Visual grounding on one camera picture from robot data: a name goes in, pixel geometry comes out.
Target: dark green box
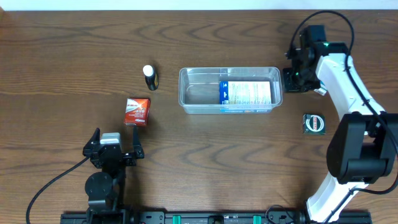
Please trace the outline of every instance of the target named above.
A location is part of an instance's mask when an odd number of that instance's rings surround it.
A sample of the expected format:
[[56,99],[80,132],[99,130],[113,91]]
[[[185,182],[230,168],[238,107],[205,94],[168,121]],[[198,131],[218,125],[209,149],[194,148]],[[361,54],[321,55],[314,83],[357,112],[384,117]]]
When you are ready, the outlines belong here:
[[303,131],[304,134],[325,134],[325,117],[316,114],[303,115]]

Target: red box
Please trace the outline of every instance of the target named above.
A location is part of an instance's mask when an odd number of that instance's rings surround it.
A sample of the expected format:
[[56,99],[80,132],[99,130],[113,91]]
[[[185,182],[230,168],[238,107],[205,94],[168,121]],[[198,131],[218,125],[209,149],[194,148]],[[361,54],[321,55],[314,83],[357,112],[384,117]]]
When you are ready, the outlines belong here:
[[146,126],[148,120],[149,106],[149,99],[127,99],[124,124]]

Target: wood grain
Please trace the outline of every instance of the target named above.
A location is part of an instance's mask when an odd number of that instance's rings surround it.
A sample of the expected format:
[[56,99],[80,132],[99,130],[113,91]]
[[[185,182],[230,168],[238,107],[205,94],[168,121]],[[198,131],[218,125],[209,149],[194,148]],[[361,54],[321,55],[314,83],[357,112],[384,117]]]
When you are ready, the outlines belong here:
[[[266,115],[187,115],[178,105],[183,67],[289,66],[296,26],[311,11],[5,12],[0,23],[0,223],[24,223],[27,205],[50,179],[83,159],[96,127],[120,132],[126,98],[151,98],[140,130],[146,158],[128,168],[126,202],[138,208],[265,210],[302,207],[327,173],[325,153],[338,125],[329,96],[285,94]],[[356,69],[373,97],[398,111],[396,11],[343,11],[356,29]],[[314,17],[330,40],[349,41],[333,15]],[[142,66],[159,67],[150,91]],[[304,112],[326,117],[326,135],[302,134]],[[84,211],[83,164],[36,201],[33,223]],[[394,172],[371,189],[388,187]],[[395,223],[398,193],[359,193],[349,208]]]

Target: white backdrop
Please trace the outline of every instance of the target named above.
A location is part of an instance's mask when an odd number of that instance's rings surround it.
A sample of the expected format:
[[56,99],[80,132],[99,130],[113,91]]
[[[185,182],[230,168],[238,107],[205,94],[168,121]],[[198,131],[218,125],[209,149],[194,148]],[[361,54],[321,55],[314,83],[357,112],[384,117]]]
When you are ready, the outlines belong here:
[[398,9],[398,0],[0,0],[25,10]]

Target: clear plastic container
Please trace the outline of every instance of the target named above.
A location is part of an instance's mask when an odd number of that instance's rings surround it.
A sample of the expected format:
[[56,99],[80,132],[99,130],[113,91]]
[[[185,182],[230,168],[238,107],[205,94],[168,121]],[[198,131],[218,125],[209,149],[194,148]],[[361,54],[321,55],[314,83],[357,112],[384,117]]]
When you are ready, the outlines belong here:
[[[221,105],[222,81],[268,81],[271,104]],[[178,101],[188,114],[270,113],[282,104],[280,72],[275,67],[183,68],[178,81]]]

